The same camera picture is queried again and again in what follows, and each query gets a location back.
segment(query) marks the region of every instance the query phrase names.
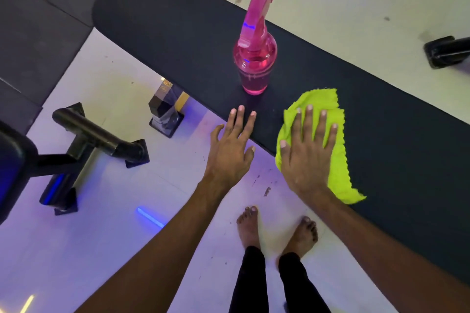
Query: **bare foot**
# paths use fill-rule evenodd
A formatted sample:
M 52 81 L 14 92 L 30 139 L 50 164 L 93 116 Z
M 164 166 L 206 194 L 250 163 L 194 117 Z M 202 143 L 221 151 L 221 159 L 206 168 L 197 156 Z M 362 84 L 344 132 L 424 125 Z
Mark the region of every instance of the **bare foot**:
M 313 248 L 317 241 L 317 223 L 309 217 L 303 217 L 281 255 L 295 252 L 302 258 Z
M 256 207 L 246 207 L 236 223 L 243 247 L 246 249 L 248 246 L 255 246 L 261 249 L 258 235 L 258 209 Z

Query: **forearm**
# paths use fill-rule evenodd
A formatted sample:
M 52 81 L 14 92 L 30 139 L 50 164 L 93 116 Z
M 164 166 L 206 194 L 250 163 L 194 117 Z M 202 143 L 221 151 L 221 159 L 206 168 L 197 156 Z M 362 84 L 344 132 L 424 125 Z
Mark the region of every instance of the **forearm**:
M 399 312 L 470 312 L 468 286 L 363 219 L 328 189 L 322 191 L 309 196 L 307 204 Z
M 166 312 L 226 192 L 213 179 L 203 179 L 170 222 L 77 313 Z

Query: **black leggings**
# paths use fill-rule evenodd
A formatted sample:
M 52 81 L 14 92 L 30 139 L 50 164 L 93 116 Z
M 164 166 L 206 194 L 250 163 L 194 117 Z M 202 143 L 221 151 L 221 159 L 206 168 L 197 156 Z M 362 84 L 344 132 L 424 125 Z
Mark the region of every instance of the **black leggings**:
M 297 254 L 290 252 L 279 258 L 279 273 L 289 313 L 330 313 Z M 246 248 L 229 309 L 229 313 L 242 312 L 269 312 L 266 263 L 261 250 L 254 246 Z

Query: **neon green towel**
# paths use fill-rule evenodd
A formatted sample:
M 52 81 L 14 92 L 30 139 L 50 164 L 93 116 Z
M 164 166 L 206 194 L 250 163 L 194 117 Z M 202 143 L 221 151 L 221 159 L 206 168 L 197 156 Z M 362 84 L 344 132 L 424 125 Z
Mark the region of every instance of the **neon green towel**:
M 286 140 L 291 145 L 291 127 L 297 114 L 297 108 L 302 109 L 302 123 L 305 118 L 305 108 L 308 104 L 314 106 L 314 133 L 320 118 L 320 111 L 328 111 L 326 120 L 326 134 L 323 139 L 325 146 L 329 135 L 329 129 L 333 123 L 338 124 L 338 135 L 336 144 L 331 155 L 330 173 L 328 187 L 345 204 L 354 204 L 366 198 L 355 188 L 352 188 L 349 178 L 348 164 L 346 159 L 346 148 L 344 147 L 344 110 L 339 109 L 336 89 L 315 89 L 303 93 L 289 109 L 284 110 L 284 125 L 281 127 L 277 137 L 276 166 L 281 170 L 281 147 L 280 141 Z

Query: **finger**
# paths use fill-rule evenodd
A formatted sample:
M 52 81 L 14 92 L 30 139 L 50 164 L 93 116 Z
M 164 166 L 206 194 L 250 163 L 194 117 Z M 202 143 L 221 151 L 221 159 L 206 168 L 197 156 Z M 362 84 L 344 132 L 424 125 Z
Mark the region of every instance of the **finger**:
M 227 137 L 232 133 L 232 130 L 234 128 L 234 122 L 235 122 L 235 114 L 236 114 L 236 109 L 233 108 L 230 111 L 230 115 L 228 116 L 228 120 L 225 126 L 225 132 L 224 132 L 223 137 Z
M 326 110 L 323 109 L 320 113 L 320 120 L 318 121 L 317 130 L 315 131 L 314 142 L 323 146 L 323 138 L 325 138 L 325 129 L 326 129 Z
M 253 127 L 255 126 L 256 120 L 256 112 L 252 111 L 250 116 L 248 117 L 248 121 L 246 122 L 245 128 L 243 129 L 242 134 L 240 135 L 239 139 L 244 141 L 245 144 L 251 136 L 253 132 Z
M 314 106 L 311 104 L 307 105 L 305 110 L 305 119 L 302 133 L 304 134 L 304 142 L 313 141 L 312 131 L 314 128 Z
M 246 166 L 248 166 L 248 168 L 250 168 L 251 162 L 253 161 L 254 157 L 255 157 L 255 147 L 251 146 L 248 150 L 246 150 L 245 156 L 244 156 L 244 161 L 245 161 Z
M 297 115 L 292 123 L 292 147 L 302 143 L 302 109 L 297 108 Z
M 245 115 L 245 107 L 243 105 L 240 105 L 238 107 L 238 111 L 236 114 L 236 120 L 235 120 L 235 126 L 232 131 L 232 136 L 237 137 L 240 135 L 240 133 L 243 130 L 243 116 Z
M 328 142 L 326 143 L 325 149 L 331 155 L 333 148 L 336 144 L 336 135 L 338 134 L 338 124 L 333 124 L 329 130 Z
M 285 140 L 281 140 L 281 172 L 291 167 L 291 147 Z
M 224 124 L 216 126 L 215 129 L 211 132 L 211 145 L 219 142 L 219 134 L 223 128 L 224 128 Z

